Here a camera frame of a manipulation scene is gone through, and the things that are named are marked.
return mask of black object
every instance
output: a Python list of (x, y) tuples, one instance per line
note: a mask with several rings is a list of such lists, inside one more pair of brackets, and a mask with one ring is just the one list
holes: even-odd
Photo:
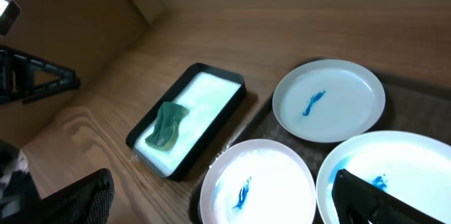
[[(299, 65), (326, 58), (311, 58)], [(451, 88), (372, 70), (385, 90), (385, 109), (370, 130), (401, 130), (432, 137), (451, 145)], [(307, 164), (314, 179), (325, 157), (338, 143), (322, 144), (302, 140), (287, 132), (273, 114), (273, 95), (264, 102), (242, 132), (223, 145), (223, 151), (248, 139), (272, 139), (295, 151)], [(194, 224), (202, 223), (199, 199), (203, 178), (192, 190), (188, 216)], [(314, 224), (323, 221), (316, 211)]]
[[(59, 79), (35, 85), (36, 70)], [(24, 98), (23, 103), (28, 104), (77, 88), (80, 88), (80, 78), (74, 70), (0, 45), (0, 104)]]
[[(210, 126), (205, 130), (201, 137), (197, 140), (188, 154), (183, 158), (180, 165), (169, 176), (165, 176), (149, 159), (143, 156), (134, 148), (137, 138), (144, 132), (144, 130), (156, 119), (158, 109), (165, 101), (172, 101), (179, 93), (191, 82), (192, 78), (200, 72), (209, 73), (225, 80), (230, 80), (240, 84), (240, 88), (236, 91), (233, 97), (222, 108), (219, 114), (215, 117)], [(246, 87), (243, 76), (232, 73), (227, 70), (208, 66), (203, 63), (195, 63), (190, 66), (175, 83), (168, 89), (168, 91), (157, 101), (157, 103), (150, 109), (150, 111), (141, 119), (141, 121), (128, 134), (127, 145), (161, 178), (168, 178), (171, 180), (181, 180), (186, 175), (192, 164), (197, 160), (199, 155), (203, 152), (209, 141), (213, 139), (214, 135), (221, 129), (221, 126), (230, 118), (233, 111), (240, 105), (241, 101), (246, 96)]]
[(0, 224), (105, 224), (113, 198), (113, 178), (103, 168), (1, 219)]
[(5, 10), (0, 6), (0, 35), (8, 34), (11, 26), (20, 15), (20, 7), (14, 0), (0, 0), (0, 4), (7, 3)]
[(337, 172), (332, 199), (340, 224), (441, 224), (349, 171)]

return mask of brown serving tray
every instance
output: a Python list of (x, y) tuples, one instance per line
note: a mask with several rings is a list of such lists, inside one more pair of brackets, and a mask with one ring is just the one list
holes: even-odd
[[(327, 58), (314, 58), (305, 63)], [(385, 109), (379, 121), (369, 130), (401, 130), (415, 132), (451, 144), (451, 89), (373, 71), (385, 90)], [(271, 95), (247, 127), (226, 147), (248, 139), (272, 139), (296, 151), (316, 180), (325, 157), (339, 143), (309, 142), (291, 135), (274, 116)], [(188, 214), (192, 223), (202, 223), (199, 198), (202, 181), (192, 191)], [(314, 223), (323, 223), (318, 209)]]

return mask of plate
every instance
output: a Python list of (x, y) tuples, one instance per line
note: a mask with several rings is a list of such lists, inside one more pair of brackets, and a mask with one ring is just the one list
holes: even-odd
[(368, 69), (325, 59), (288, 73), (273, 95), (278, 122), (313, 142), (340, 142), (366, 132), (382, 115), (385, 92)]
[(406, 204), (451, 223), (451, 147), (410, 132), (368, 132), (343, 142), (326, 157), (316, 180), (325, 224), (339, 224), (332, 200), (336, 173), (346, 168)]
[(315, 184), (305, 162), (267, 139), (229, 148), (206, 174), (200, 194), (204, 223), (312, 223)]

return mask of rectangular tray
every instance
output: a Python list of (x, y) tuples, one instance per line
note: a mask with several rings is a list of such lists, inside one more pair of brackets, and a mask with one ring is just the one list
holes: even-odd
[[(305, 63), (326, 58), (314, 58)], [(451, 144), (451, 89), (396, 75), (373, 71), (385, 90), (385, 109), (379, 121), (369, 130), (415, 132)], [(247, 127), (226, 147), (248, 139), (272, 139), (290, 147), (305, 161), (314, 179), (325, 157), (339, 143), (308, 142), (291, 135), (274, 116), (272, 95), (266, 100)], [(202, 223), (199, 199), (203, 179), (192, 191), (188, 214), (192, 223)], [(314, 223), (323, 223), (316, 211)]]
[[(231, 82), (236, 82), (240, 86), (236, 93), (228, 100), (224, 107), (222, 107), (219, 114), (213, 119), (213, 121), (208, 125), (200, 138), (194, 143), (194, 146), (185, 157), (182, 159), (181, 163), (175, 168), (175, 170), (170, 175), (164, 175), (161, 170), (159, 170), (148, 158), (141, 154), (135, 148), (135, 143), (138, 137), (149, 127), (149, 125), (156, 119), (158, 114), (158, 109), (165, 101), (174, 100), (193, 78), (200, 72), (215, 75), (217, 77), (229, 80)], [(191, 168), (192, 164), (200, 156), (201, 152), (205, 149), (214, 135), (221, 129), (221, 126), (226, 123), (230, 118), (233, 111), (238, 107), (241, 101), (246, 96), (246, 87), (243, 76), (232, 73), (227, 70), (222, 70), (220, 68), (215, 68), (213, 66), (208, 66), (203, 63), (196, 63), (190, 66), (175, 83), (168, 89), (168, 91), (157, 101), (157, 103), (150, 109), (150, 111), (141, 119), (141, 121), (133, 128), (127, 136), (127, 145), (161, 178), (168, 178), (171, 180), (181, 180), (187, 171)]]

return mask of wooden table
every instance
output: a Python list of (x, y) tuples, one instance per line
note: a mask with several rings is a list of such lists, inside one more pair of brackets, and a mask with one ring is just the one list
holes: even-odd
[[(214, 156), (292, 67), (315, 56), (451, 86), (451, 11), (172, 13), (23, 148), (39, 193), (108, 168), (116, 187), (110, 223), (189, 223), (190, 192)], [(248, 95), (184, 181), (162, 180), (125, 138), (196, 62), (244, 75)]]

